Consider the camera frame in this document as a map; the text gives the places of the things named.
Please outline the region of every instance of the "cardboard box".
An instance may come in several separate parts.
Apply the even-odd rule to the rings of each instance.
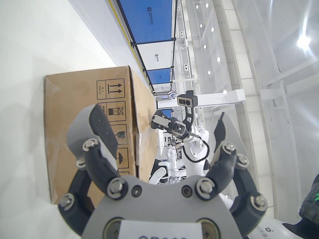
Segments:
[[[157,135],[150,128],[156,107],[150,90],[129,67],[47,75],[44,93],[46,155],[53,204],[68,191],[77,171],[75,156],[66,144],[68,127],[83,108],[96,103],[105,111],[116,134],[120,174],[148,182],[157,154]],[[103,193],[92,184],[89,196],[97,206]]]

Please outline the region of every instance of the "camera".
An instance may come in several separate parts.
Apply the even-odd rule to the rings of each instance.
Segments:
[[[177,96],[177,103],[179,106],[194,108],[198,105],[198,99],[193,90],[187,90],[185,94]]]

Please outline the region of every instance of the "joyson logo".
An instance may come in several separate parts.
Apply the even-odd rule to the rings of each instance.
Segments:
[[[152,14],[152,7],[147,7],[148,17],[150,19],[151,25],[153,24],[153,14]]]

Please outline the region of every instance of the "blue wall panel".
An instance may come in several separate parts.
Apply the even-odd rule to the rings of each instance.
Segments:
[[[120,0],[136,43],[172,38],[172,0]]]
[[[168,116],[169,118],[172,117],[172,109],[161,109],[164,115]]]
[[[148,70],[147,73],[153,85],[171,82],[171,68]]]

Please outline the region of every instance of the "recessed light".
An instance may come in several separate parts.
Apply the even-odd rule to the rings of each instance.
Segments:
[[[297,46],[302,48],[304,51],[308,48],[310,43],[310,38],[306,37],[305,35],[301,35],[297,41]]]

